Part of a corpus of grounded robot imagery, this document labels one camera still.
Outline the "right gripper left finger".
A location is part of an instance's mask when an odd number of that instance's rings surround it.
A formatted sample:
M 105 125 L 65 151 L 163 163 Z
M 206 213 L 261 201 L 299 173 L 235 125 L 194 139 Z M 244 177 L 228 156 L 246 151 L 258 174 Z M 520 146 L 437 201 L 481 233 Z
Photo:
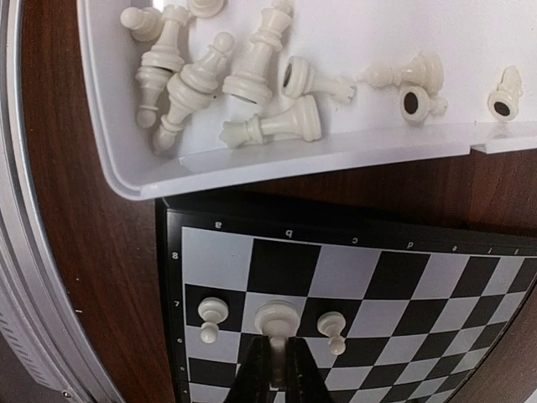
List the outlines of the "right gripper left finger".
M 249 345 L 226 403 L 266 403 L 271 381 L 271 346 L 266 336 L 256 336 Z

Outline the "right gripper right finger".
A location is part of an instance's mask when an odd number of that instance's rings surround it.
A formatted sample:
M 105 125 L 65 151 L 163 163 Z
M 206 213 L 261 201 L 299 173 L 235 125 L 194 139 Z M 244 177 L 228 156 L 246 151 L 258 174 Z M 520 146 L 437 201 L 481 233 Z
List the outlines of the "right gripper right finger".
M 331 395 L 303 338 L 290 338 L 286 344 L 286 401 L 331 402 Z

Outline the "white pawn placed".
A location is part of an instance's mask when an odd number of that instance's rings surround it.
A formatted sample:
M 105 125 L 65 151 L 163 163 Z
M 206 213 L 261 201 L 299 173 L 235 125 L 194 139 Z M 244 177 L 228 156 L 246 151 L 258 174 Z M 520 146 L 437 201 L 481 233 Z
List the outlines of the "white pawn placed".
M 229 315 L 227 303 L 216 297 L 207 297 L 201 301 L 198 315 L 202 320 L 201 341 L 207 344 L 214 343 L 219 332 L 219 324 L 226 321 Z
M 318 332 L 328 337 L 330 352 L 335 356 L 342 355 L 346 350 L 345 338 L 341 335 L 346 324 L 345 317 L 337 311 L 329 311 L 317 321 Z
M 263 336 L 268 337 L 270 345 L 270 384 L 274 388 L 284 388 L 286 343 L 296 335 L 299 325 L 299 313 L 287 301 L 268 301 L 256 312 L 255 327 Z

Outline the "black white chess board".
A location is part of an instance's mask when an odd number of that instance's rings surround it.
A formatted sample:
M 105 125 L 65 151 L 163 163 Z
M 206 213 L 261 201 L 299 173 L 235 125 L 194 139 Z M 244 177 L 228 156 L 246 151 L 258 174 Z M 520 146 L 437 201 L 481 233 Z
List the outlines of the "black white chess board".
M 386 222 L 354 209 L 202 194 L 155 204 L 159 286 L 178 402 L 222 402 L 258 335 L 293 304 L 337 402 L 446 402 L 492 350 L 536 277 L 533 238 Z M 197 308 L 229 308 L 214 343 Z M 317 330 L 340 312 L 346 350 Z

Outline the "white plastic compartment tray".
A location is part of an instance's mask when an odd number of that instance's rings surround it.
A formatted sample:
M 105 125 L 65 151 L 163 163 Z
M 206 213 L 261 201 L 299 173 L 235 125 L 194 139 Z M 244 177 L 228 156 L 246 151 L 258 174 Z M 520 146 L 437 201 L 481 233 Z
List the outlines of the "white plastic compartment tray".
M 536 145 L 533 1 L 80 1 L 108 185 L 142 201 Z

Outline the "white chess piece in tray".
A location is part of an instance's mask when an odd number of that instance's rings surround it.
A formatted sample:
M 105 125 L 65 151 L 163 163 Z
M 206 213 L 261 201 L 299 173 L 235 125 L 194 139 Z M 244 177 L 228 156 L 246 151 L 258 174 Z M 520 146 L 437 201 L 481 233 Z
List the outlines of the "white chess piece in tray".
M 120 15 L 121 25 L 129 29 L 132 37 L 139 42 L 157 39 L 163 30 L 163 14 L 156 8 L 125 8 Z

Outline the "white piece at tray edge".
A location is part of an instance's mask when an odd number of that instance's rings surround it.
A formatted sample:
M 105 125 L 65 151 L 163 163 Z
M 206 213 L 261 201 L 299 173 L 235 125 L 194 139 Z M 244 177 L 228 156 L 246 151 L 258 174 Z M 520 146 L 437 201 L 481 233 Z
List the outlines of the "white piece at tray edge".
M 400 112 L 404 120 L 420 124 L 429 116 L 442 116 L 448 108 L 444 97 L 430 96 L 421 86 L 404 86 L 400 92 Z

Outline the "white bishop in tray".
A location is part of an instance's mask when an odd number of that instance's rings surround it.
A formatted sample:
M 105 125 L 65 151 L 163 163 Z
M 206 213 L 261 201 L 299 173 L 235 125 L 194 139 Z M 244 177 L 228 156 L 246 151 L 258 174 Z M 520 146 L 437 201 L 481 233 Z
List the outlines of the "white bishop in tray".
M 203 57 L 184 65 L 167 83 L 169 110 L 160 118 L 159 127 L 152 136 L 154 151 L 170 149 L 176 137 L 185 128 L 185 120 L 193 113 L 211 105 L 219 87 L 218 76 L 225 70 L 235 45 L 228 32 L 216 35 Z

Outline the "white pawn base up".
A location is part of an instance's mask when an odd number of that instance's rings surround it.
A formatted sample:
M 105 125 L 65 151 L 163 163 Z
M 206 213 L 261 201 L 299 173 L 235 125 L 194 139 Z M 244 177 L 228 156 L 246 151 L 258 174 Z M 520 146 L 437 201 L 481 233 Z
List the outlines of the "white pawn base up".
M 282 83 L 282 93 L 288 98 L 298 99 L 313 92 L 323 92 L 335 102 L 350 104 L 356 91 L 356 82 L 351 79 L 326 76 L 299 56 L 291 56 L 288 60 Z

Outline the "white pawn lying in tray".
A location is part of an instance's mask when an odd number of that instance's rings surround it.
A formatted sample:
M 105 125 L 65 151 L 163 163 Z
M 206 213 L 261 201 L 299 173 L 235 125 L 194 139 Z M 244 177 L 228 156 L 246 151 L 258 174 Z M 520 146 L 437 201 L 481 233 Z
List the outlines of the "white pawn lying in tray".
M 152 127 L 157 118 L 157 102 L 170 77 L 179 72 L 185 61 L 180 56 L 178 38 L 190 13 L 182 6 L 164 7 L 162 32 L 149 51 L 143 53 L 135 76 L 141 98 L 138 104 L 137 124 L 141 128 Z

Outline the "white knight in tray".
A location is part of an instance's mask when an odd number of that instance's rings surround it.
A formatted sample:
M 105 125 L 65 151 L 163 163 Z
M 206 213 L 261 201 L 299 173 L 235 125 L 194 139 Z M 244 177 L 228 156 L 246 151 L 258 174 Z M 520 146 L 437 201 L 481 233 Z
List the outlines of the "white knight in tray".
M 488 109 L 498 121 L 512 121 L 519 113 L 519 99 L 523 94 L 519 70 L 515 65 L 511 65 L 503 71 L 501 81 L 489 95 Z

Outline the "aluminium front rail frame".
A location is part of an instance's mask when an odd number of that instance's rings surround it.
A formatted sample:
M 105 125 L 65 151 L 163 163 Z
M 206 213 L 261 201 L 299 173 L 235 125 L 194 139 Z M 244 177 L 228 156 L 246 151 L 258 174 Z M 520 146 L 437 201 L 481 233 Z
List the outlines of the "aluminium front rail frame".
M 24 127 L 20 1 L 1 3 L 1 334 L 64 402 L 123 397 L 81 328 L 41 220 Z

